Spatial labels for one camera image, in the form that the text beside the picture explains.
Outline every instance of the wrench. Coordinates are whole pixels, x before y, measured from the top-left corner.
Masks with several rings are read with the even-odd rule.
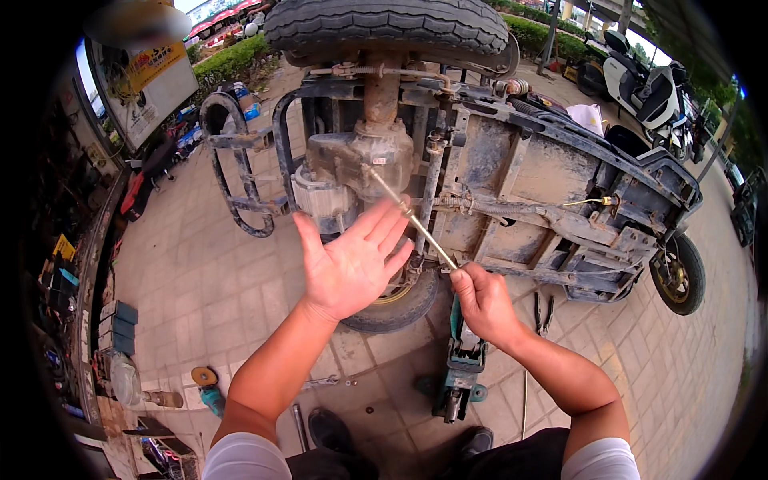
[[[311,389],[314,386],[318,385],[335,385],[339,383],[339,376],[338,375],[331,375],[327,379],[319,379],[319,380],[308,380],[304,382],[304,385],[301,386],[302,390]]]

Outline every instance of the white bag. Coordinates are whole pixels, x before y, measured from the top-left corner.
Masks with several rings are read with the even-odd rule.
[[[603,118],[600,115],[600,105],[572,105],[566,107],[565,110],[577,124],[601,137],[603,136]]]

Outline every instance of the parked motorcycle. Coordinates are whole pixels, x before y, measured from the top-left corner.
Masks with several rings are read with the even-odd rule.
[[[643,125],[645,137],[654,148],[665,147],[679,163],[684,163],[694,150],[683,96],[685,67],[673,61],[665,68],[649,70],[630,54],[631,46],[622,34],[609,30],[604,36],[607,57],[601,68],[594,62],[579,65],[579,90],[618,102]]]

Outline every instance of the tiled pavement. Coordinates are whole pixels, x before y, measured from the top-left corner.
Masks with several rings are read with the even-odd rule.
[[[561,78],[526,78],[539,83],[538,91],[571,98],[570,104],[593,103]],[[271,103],[251,127],[269,121]],[[297,106],[289,119],[298,154],[303,136]],[[221,158],[232,187],[233,159]],[[254,173],[278,175],[274,151],[251,161]],[[237,369],[302,293],[301,247],[289,217],[276,218],[275,233],[265,239],[237,227],[203,148],[174,174],[177,181],[162,183],[143,217],[125,232],[115,267],[117,293],[140,312],[133,358],[143,388],[182,392],[186,399],[181,410],[150,403],[138,409],[159,418],[203,458],[219,421],[201,404],[189,372],[212,366],[227,390]],[[280,182],[260,183],[265,197],[280,194]],[[703,193],[705,203],[691,218],[689,235],[706,264],[707,295],[691,316],[670,312],[647,274],[626,300],[603,306],[566,302],[559,287],[507,279],[516,311],[528,325],[533,291],[558,298],[549,338],[597,363],[614,380],[644,478],[690,478],[716,445],[737,390],[745,318],[753,314],[751,265],[730,226],[729,187],[719,169],[705,179]],[[257,218],[246,218],[258,227]],[[343,380],[356,379],[356,386],[342,380],[297,399],[305,415],[317,405],[338,412],[361,450],[380,466],[382,478],[427,478],[437,472],[448,458],[445,444],[470,425],[492,428],[497,445],[520,438],[522,369],[501,351],[490,352],[480,378],[488,386],[487,400],[472,404],[464,422],[446,425],[431,417],[429,401],[413,389],[418,376],[441,371],[448,308],[444,285],[429,314],[401,332],[369,336],[340,326],[311,376],[338,373]],[[568,426],[568,416],[529,381],[526,435]],[[369,406],[372,413],[366,412]],[[300,452],[288,412],[280,417],[277,434],[285,455]]]

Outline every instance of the pole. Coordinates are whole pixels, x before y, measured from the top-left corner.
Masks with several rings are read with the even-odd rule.
[[[730,135],[730,129],[733,126],[733,121],[736,120],[736,111],[739,109],[739,105],[741,105],[741,87],[738,87],[739,89],[736,92],[736,101],[733,103],[733,107],[730,109],[730,115],[728,115],[728,125],[725,126],[725,131],[723,132],[723,136],[720,137],[720,141],[717,142],[717,146],[715,147],[715,151],[712,152],[712,156],[710,157],[710,160],[707,162],[707,165],[704,166],[704,169],[699,174],[699,177],[696,179],[697,182],[701,183],[701,181],[704,179],[704,175],[707,174],[708,171],[710,171],[710,167],[712,167],[712,164],[714,163],[717,156],[720,154],[720,151],[723,150],[723,145],[725,144],[725,140],[728,139],[728,135]]]
[[[541,56],[541,63],[536,68],[536,74],[541,75],[544,70],[545,64],[549,63],[549,56],[552,55],[552,42],[554,41],[554,31],[558,27],[558,12],[560,12],[560,0],[554,0],[554,5],[549,11],[552,14],[552,20],[549,22],[549,35],[547,35],[547,43],[544,44],[544,54]]]
[[[619,15],[619,33],[626,36],[630,20],[632,20],[632,0],[624,0],[624,4],[621,6],[621,15]]]

